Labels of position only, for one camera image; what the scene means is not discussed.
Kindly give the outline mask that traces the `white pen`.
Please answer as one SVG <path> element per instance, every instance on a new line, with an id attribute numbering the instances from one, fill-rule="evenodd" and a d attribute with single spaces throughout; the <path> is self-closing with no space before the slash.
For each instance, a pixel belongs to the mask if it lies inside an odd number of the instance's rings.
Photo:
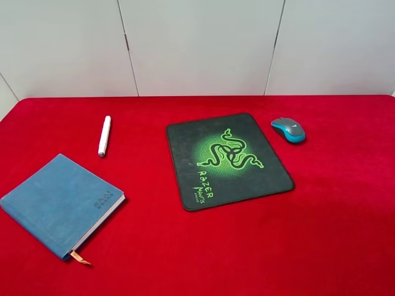
<path id="1" fill-rule="evenodd" d="M 101 137 L 99 140 L 98 155 L 100 157 L 104 157 L 106 154 L 107 143 L 110 133 L 110 126 L 111 126 L 111 116 L 107 115 L 104 119 L 102 131 L 101 131 Z"/>

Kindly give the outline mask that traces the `red velvet tablecloth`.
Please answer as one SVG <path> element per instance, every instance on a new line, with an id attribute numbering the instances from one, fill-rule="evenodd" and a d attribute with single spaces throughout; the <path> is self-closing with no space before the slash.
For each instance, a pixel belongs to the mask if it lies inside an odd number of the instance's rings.
<path id="1" fill-rule="evenodd" d="M 295 189 L 187 212 L 166 126 L 240 112 Z M 280 117 L 306 139 L 280 136 L 271 127 Z M 127 201 L 80 249 L 89 266 L 60 260 L 1 213 L 2 295 L 394 294 L 392 96 L 24 99 L 1 121 L 1 194 L 57 154 Z"/>

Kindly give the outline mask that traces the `grey blue computer mouse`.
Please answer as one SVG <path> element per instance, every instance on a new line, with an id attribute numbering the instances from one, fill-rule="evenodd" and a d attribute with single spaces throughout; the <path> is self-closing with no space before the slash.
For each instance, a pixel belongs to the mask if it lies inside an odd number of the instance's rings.
<path id="1" fill-rule="evenodd" d="M 271 122 L 271 127 L 285 140 L 292 144 L 299 144 L 306 139 L 302 126 L 292 118 L 280 117 Z"/>

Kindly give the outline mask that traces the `blue hardcover notebook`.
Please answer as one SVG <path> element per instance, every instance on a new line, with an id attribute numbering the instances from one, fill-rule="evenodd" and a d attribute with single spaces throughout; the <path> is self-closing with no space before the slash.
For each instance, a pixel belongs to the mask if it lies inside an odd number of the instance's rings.
<path id="1" fill-rule="evenodd" d="M 125 201 L 117 187 L 59 154 L 1 198 L 1 208 L 61 260 L 88 265 L 78 248 Z"/>

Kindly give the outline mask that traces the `black green Razer mousepad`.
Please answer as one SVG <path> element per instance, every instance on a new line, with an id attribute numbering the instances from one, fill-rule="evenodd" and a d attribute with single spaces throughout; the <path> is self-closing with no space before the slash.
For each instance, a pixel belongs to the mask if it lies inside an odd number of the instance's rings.
<path id="1" fill-rule="evenodd" d="M 187 211 L 295 188 L 249 113 L 171 124 L 166 127 L 166 135 L 181 203 Z"/>

